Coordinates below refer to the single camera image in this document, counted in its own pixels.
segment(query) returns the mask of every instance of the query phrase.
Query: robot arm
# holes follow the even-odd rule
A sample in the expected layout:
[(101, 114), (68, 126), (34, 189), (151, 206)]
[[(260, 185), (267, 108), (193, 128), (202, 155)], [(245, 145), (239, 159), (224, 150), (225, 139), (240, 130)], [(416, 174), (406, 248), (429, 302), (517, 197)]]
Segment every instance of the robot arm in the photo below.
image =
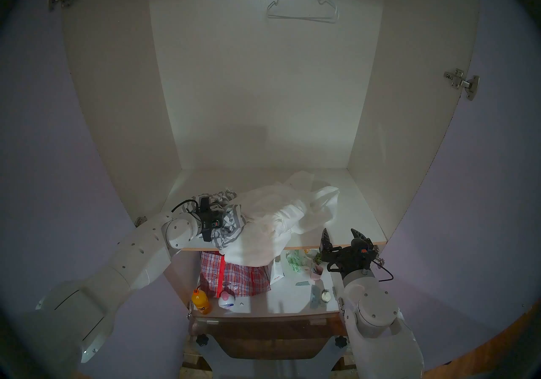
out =
[(379, 250), (360, 232), (351, 232), (350, 247), (333, 247), (325, 229), (320, 252), (322, 261), (328, 263), (327, 269), (342, 277), (344, 287), (337, 288), (338, 304), (359, 377), (421, 378), (424, 362), (419, 345), (396, 301), (380, 288), (370, 270), (373, 261), (382, 266)]
[[(78, 363), (88, 362), (112, 333), (120, 305), (156, 280), (194, 237), (202, 234), (210, 241), (210, 231), (221, 226), (220, 215), (207, 203), (191, 213), (179, 206), (130, 232), (97, 273), (59, 284), (37, 310), (23, 315), (18, 332), (52, 377), (72, 378)], [(329, 271), (341, 274), (337, 298), (360, 377), (419, 378), (423, 360), (415, 337), (370, 270), (372, 261), (382, 262), (377, 247), (360, 232), (352, 233), (351, 247), (333, 248), (324, 230), (320, 251)]]
[(57, 285), (21, 317), (17, 326), (27, 348), (52, 377), (72, 378), (78, 363), (88, 362), (112, 333), (120, 305), (156, 280), (201, 232), (201, 215), (182, 209), (147, 220), (98, 272)]

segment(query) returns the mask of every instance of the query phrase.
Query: clothes hanger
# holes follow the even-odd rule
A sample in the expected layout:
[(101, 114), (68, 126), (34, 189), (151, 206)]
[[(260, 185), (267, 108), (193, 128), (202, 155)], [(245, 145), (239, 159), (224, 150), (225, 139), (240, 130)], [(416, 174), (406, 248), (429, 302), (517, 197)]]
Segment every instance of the clothes hanger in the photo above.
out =
[(295, 20), (306, 20), (306, 21), (317, 21), (319, 23), (327, 23), (327, 24), (335, 24), (338, 21), (338, 17), (340, 16), (340, 13), (338, 11), (338, 8), (336, 7), (336, 4), (332, 2), (331, 0), (317, 0), (320, 5), (323, 4), (329, 4), (332, 8), (334, 8), (334, 14), (332, 16), (327, 17), (304, 17), (304, 16), (289, 16), (289, 15), (276, 15), (271, 13), (271, 9), (278, 5), (280, 0), (273, 1), (269, 4), (267, 7), (267, 18), (292, 18)]

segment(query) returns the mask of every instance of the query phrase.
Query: orange bottle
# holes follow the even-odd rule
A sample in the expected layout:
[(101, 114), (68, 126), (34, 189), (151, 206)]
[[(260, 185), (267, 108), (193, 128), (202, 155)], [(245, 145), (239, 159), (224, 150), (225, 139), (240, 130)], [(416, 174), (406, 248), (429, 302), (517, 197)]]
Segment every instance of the orange bottle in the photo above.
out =
[(199, 312), (206, 315), (212, 309), (210, 307), (210, 302), (208, 301), (207, 294), (199, 289), (195, 289), (194, 293), (191, 296), (191, 301), (194, 303), (195, 307), (199, 309)]

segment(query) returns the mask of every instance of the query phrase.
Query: gray striped cloth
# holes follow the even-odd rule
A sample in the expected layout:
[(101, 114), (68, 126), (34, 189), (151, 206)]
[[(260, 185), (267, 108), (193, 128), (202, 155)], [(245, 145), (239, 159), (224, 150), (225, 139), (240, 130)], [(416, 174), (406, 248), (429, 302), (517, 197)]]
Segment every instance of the gray striped cloth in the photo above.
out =
[[(201, 194), (192, 197), (192, 199), (197, 203), (201, 203), (201, 198), (203, 197), (210, 198), (211, 210), (217, 210), (223, 214), (223, 227), (220, 229), (213, 229), (211, 238), (214, 246), (218, 248), (218, 250), (224, 249), (228, 244), (231, 244), (239, 237), (246, 225), (246, 219), (241, 214), (240, 205), (229, 204), (231, 200), (237, 197), (237, 193), (225, 190), (224, 192), (216, 194)], [(193, 202), (188, 202), (183, 204), (180, 208), (183, 212), (194, 212), (195, 204)]]

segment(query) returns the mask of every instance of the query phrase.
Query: red plaid bag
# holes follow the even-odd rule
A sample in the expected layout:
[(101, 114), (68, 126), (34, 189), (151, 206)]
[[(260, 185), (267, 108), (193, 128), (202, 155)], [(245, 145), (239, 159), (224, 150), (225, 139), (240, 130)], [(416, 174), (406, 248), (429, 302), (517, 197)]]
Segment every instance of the red plaid bag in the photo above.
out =
[(223, 290), (235, 297), (255, 296), (269, 291), (270, 284), (267, 266), (246, 267), (226, 263), (220, 253), (201, 252), (199, 288), (208, 297), (219, 297)]

